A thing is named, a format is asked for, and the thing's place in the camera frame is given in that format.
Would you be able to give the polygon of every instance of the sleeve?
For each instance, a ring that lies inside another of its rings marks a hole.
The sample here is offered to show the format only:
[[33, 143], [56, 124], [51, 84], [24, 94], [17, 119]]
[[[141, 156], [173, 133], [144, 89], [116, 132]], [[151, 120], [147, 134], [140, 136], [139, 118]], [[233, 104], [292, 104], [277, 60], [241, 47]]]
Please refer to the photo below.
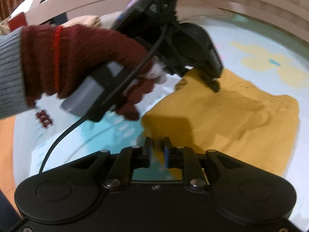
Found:
[[0, 119], [28, 109], [20, 56], [21, 30], [0, 36]]

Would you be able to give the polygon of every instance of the yellow flower print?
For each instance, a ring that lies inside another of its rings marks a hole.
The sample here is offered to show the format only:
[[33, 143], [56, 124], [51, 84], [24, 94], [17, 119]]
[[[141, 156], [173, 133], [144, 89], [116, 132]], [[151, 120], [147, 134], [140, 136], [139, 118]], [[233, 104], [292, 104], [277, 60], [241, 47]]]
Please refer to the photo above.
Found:
[[235, 48], [250, 54], [242, 59], [242, 64], [261, 72], [277, 69], [277, 73], [284, 83], [294, 88], [309, 87], [309, 74], [290, 65], [291, 60], [281, 54], [272, 54], [257, 45], [243, 45], [232, 42]]

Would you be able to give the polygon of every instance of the blue flower center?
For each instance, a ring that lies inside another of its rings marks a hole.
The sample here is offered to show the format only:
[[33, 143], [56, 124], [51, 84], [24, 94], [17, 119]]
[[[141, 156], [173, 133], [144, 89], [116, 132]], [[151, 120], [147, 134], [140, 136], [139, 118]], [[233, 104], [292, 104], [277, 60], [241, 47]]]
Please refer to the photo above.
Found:
[[268, 60], [271, 64], [276, 65], [276, 66], [281, 66], [280, 63], [278, 63], [277, 61], [273, 60], [273, 59], [269, 59]]

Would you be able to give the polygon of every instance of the screw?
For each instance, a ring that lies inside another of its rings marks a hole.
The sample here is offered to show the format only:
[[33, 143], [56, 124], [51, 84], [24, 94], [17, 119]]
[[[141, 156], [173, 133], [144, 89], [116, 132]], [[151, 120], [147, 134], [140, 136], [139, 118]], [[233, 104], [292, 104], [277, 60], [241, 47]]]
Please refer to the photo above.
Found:
[[33, 232], [33, 230], [31, 228], [24, 228], [23, 232]]
[[108, 187], [119, 187], [120, 184], [121, 182], [118, 179], [110, 179], [105, 182], [105, 185]]
[[202, 187], [202, 186], [205, 186], [206, 182], [202, 179], [193, 179], [190, 181], [190, 184], [193, 187]]
[[158, 189], [160, 189], [160, 188], [161, 188], [160, 185], [153, 185], [153, 186], [151, 187], [152, 190], [158, 190]]

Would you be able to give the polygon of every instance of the floor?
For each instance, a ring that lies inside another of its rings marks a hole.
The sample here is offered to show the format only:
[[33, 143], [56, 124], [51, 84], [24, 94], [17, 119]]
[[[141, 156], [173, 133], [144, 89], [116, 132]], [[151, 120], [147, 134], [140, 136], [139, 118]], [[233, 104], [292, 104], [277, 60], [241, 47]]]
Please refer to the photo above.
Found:
[[0, 189], [14, 203], [15, 182], [13, 176], [13, 133], [15, 117], [0, 120]]

